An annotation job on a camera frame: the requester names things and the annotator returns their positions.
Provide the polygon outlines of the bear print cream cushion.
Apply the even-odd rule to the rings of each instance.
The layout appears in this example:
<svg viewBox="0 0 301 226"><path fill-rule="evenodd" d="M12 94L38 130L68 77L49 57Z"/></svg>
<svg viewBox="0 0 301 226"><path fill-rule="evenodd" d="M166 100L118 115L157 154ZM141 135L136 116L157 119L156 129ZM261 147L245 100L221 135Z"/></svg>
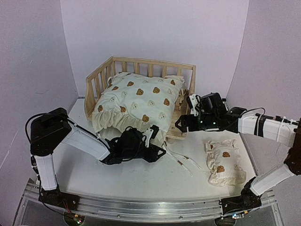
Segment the bear print cream cushion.
<svg viewBox="0 0 301 226"><path fill-rule="evenodd" d="M183 98L184 78L146 77L121 72L108 79L108 87L93 108L91 119L95 133L110 127L121 133L128 126L145 132L152 125L159 127L150 142L166 150L174 160L179 154L169 151L166 135L172 123L177 98Z"/></svg>

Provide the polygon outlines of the wooden pet bed frame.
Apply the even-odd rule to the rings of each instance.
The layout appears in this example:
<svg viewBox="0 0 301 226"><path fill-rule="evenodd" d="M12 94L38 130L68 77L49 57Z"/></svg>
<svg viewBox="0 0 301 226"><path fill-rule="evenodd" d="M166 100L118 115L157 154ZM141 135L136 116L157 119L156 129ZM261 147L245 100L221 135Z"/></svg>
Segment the wooden pet bed frame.
<svg viewBox="0 0 301 226"><path fill-rule="evenodd" d="M95 104L108 87L108 79L121 72L139 74L150 78L165 78L171 75L182 76L184 78L182 88L184 97L177 98L172 123L166 139L185 139L186 133L181 132L174 124L181 115L190 113L186 98L195 92L196 66L148 59L115 56L109 58L86 78L87 90L84 110L86 118L89 121L92 121L91 114Z"/></svg>

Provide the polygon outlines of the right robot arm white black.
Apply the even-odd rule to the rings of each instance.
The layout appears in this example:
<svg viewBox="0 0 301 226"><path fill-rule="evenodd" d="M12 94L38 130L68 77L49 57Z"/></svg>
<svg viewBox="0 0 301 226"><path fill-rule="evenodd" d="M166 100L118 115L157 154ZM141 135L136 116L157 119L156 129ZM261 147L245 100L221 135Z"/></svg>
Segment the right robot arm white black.
<svg viewBox="0 0 301 226"><path fill-rule="evenodd" d="M190 112L181 115L175 126L183 133L195 131L228 131L253 135L286 146L288 153L283 162L269 172L255 177L247 191L237 197L237 205L246 209L254 203L255 196L275 187L284 180L301 174L301 121L284 116L259 113L260 108L227 108L219 93L200 97L192 94L186 98Z"/></svg>

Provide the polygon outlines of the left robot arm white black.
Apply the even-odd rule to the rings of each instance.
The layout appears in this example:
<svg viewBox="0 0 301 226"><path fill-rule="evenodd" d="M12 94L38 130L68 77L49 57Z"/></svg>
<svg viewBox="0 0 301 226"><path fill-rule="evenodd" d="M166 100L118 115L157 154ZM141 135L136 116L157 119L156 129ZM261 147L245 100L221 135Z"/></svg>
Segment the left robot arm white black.
<svg viewBox="0 0 301 226"><path fill-rule="evenodd" d="M54 206L63 202L58 192L53 153L61 144L67 144L106 165L121 164L133 159L143 159L148 163L156 162L166 151L151 143L157 136L158 127L153 125L145 132L128 126L120 137L111 140L98 137L73 122L63 108L31 117L26 125L30 140L33 168L40 178L45 198Z"/></svg>

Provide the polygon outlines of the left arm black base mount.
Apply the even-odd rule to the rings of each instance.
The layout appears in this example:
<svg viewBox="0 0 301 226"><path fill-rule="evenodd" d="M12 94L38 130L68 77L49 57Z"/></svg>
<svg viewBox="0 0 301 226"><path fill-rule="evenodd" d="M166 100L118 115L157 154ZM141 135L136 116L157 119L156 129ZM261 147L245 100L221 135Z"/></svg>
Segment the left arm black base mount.
<svg viewBox="0 0 301 226"><path fill-rule="evenodd" d="M50 206L64 208L66 210L77 210L79 196L70 193L61 192L59 186L54 190L44 190L39 188L39 201L49 208Z"/></svg>

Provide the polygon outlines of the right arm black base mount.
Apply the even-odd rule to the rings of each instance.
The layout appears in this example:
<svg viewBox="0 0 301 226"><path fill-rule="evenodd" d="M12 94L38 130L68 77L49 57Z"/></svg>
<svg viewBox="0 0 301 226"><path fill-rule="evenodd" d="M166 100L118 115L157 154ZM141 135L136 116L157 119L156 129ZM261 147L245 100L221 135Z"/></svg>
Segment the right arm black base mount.
<svg viewBox="0 0 301 226"><path fill-rule="evenodd" d="M239 196L222 198L219 201L224 216L227 214L240 214L245 210L261 207L261 195L255 195L250 189L254 179L255 177L245 184Z"/></svg>

